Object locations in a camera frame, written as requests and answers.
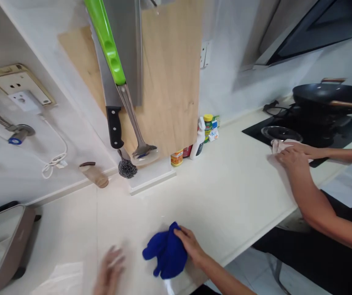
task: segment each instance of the rag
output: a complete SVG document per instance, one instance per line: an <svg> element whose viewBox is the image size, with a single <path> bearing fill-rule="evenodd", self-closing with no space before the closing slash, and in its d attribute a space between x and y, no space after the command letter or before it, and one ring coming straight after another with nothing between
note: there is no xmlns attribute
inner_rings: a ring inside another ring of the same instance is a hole
<svg viewBox="0 0 352 295"><path fill-rule="evenodd" d="M143 250L145 260L157 257L157 267L153 272L155 277L161 273L162 279L171 279L183 271L187 262L187 252L182 241L174 234L174 229L181 230L177 222L172 223L168 231L155 234Z"/></svg>
<svg viewBox="0 0 352 295"><path fill-rule="evenodd" d="M280 152L282 152L284 149L286 149L287 147L290 147L292 145L287 145L286 143L300 143L299 141L293 140L293 139L286 139L284 141L281 141L279 139L273 139L271 141L271 152L272 154L279 154Z"/></svg>

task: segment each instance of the range hood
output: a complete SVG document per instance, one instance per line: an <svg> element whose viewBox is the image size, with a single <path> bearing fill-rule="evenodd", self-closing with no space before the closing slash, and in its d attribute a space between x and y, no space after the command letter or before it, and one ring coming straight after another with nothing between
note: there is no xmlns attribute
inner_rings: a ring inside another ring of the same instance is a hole
<svg viewBox="0 0 352 295"><path fill-rule="evenodd" d="M352 38L352 0L281 0L254 68L267 67Z"/></svg>

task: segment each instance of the wok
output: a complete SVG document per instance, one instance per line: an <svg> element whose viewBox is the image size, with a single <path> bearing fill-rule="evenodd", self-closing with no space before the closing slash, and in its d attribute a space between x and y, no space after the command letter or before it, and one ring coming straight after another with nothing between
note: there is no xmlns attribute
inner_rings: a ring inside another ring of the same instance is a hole
<svg viewBox="0 0 352 295"><path fill-rule="evenodd" d="M293 88L295 103L303 109L323 114L352 114L352 86L342 85L345 80L323 78L320 83L296 86Z"/></svg>

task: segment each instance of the black knife handle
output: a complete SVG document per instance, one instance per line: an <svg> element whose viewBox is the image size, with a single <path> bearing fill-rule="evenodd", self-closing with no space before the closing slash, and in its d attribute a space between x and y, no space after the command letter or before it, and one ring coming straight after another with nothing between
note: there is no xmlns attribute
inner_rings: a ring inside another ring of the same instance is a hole
<svg viewBox="0 0 352 295"><path fill-rule="evenodd" d="M124 142L121 140L121 122L118 113L121 107L106 106L107 122L109 124L110 145L114 149L122 148Z"/></svg>

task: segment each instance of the wire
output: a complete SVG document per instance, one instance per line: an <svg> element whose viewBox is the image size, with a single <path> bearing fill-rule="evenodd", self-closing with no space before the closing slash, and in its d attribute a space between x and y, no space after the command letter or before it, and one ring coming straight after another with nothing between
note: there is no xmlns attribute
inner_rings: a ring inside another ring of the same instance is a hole
<svg viewBox="0 0 352 295"><path fill-rule="evenodd" d="M64 144L64 152L51 159L49 163L45 163L45 166L42 169L42 177L44 179L49 179L53 174L53 167L60 164L60 162L66 158L68 154L68 145L66 141L62 138L62 136L57 132L57 130L54 129L53 126L45 119L45 117L42 114L39 114L39 116L50 127L50 129L53 130L55 134L57 134L58 138L60 138Z"/></svg>
<svg viewBox="0 0 352 295"><path fill-rule="evenodd" d="M21 145L13 145L13 146L16 146L16 147L24 150L26 153L37 158L41 163L45 164L45 166L42 169L42 177L44 179L49 179L53 174L53 167L56 166L57 164L59 164L62 160L64 160L66 158L66 156L68 154L68 145L67 145L66 141L61 137L61 135L57 132L57 130L54 129L53 126L46 120L46 118L42 114L39 114L39 116L50 127L50 129L53 130L55 134L57 134L58 138L61 139L61 141L64 144L64 152L59 154L58 156L54 157L53 159L51 159L49 162L45 162L41 158L39 158L37 155L35 155L34 153L22 148ZM4 141L7 141L2 136L0 136L0 138Z"/></svg>

